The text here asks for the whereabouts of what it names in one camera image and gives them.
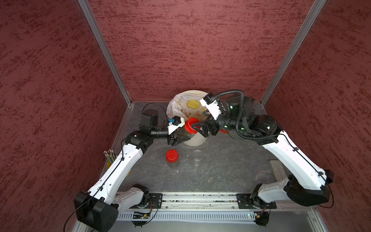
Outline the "clear plastic jar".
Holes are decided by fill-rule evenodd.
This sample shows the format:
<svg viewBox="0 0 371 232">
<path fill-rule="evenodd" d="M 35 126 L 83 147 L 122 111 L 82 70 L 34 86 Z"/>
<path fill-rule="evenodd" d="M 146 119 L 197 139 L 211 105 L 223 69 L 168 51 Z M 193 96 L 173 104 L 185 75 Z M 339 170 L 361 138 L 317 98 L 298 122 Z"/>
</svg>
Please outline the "clear plastic jar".
<svg viewBox="0 0 371 232">
<path fill-rule="evenodd" d="M 195 134 L 189 133 L 184 127 L 178 128 L 176 133 L 178 143 L 189 141 L 195 136 Z"/>
<path fill-rule="evenodd" d="M 203 159 L 203 152 L 199 149 L 196 149 L 193 151 L 193 163 L 195 166 L 200 166 L 200 164 L 202 163 L 202 159 Z"/>
</svg>

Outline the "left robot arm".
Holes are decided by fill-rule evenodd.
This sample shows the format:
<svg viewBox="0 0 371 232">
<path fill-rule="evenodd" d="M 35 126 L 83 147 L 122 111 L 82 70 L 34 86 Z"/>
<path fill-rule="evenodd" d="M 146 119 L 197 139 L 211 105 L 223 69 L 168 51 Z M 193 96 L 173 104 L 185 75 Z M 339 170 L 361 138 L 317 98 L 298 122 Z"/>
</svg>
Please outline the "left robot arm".
<svg viewBox="0 0 371 232">
<path fill-rule="evenodd" d="M 79 192 L 75 197 L 74 206 L 78 221 L 96 232 L 108 232 L 121 212 L 133 206 L 152 209 L 153 202 L 147 187 L 136 184 L 122 194 L 118 194 L 118 190 L 134 164 L 155 139 L 165 138 L 170 146 L 178 144 L 178 132 L 184 128 L 186 120 L 174 116 L 162 128 L 159 128 L 157 123 L 156 110 L 142 112 L 139 129 L 122 140 L 121 152 L 110 168 L 87 192 Z"/>
</svg>

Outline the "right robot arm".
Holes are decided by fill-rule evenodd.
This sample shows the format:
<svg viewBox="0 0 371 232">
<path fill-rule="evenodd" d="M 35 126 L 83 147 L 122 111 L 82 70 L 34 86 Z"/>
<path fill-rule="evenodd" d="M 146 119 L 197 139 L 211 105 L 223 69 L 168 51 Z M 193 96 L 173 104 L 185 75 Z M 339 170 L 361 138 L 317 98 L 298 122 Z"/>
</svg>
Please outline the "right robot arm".
<svg viewBox="0 0 371 232">
<path fill-rule="evenodd" d="M 253 98 L 241 97 L 236 92 L 225 102 L 220 98 L 220 94 L 208 94 L 200 100 L 207 109 L 207 118 L 191 128 L 204 137 L 216 135 L 220 130 L 235 131 L 242 139 L 255 141 L 275 155 L 291 172 L 283 180 L 258 184 L 249 199 L 254 208 L 286 200 L 301 206 L 323 206 L 333 198 L 329 185 L 334 173 L 311 161 L 273 117 L 256 114 Z"/>
</svg>

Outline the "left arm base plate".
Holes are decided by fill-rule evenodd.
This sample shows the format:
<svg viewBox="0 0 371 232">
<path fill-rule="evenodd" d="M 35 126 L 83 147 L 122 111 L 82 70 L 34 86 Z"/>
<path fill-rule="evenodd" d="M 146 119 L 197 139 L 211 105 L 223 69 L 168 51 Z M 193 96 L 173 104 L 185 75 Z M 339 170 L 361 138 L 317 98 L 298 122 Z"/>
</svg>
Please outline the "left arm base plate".
<svg viewBox="0 0 371 232">
<path fill-rule="evenodd" d="M 148 199 L 145 201 L 145 203 L 132 206 L 131 209 L 161 209 L 162 199 L 162 193 L 149 193 Z"/>
</svg>

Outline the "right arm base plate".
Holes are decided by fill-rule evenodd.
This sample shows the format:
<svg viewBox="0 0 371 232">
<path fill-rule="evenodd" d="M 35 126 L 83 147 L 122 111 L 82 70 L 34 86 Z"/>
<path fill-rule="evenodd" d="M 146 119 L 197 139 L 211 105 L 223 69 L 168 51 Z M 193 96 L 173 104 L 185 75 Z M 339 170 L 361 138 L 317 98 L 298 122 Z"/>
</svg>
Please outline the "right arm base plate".
<svg viewBox="0 0 371 232">
<path fill-rule="evenodd" d="M 276 203 L 266 203 L 259 197 L 251 197 L 251 194 L 238 193 L 236 194 L 237 204 L 239 209 L 276 209 Z"/>
</svg>

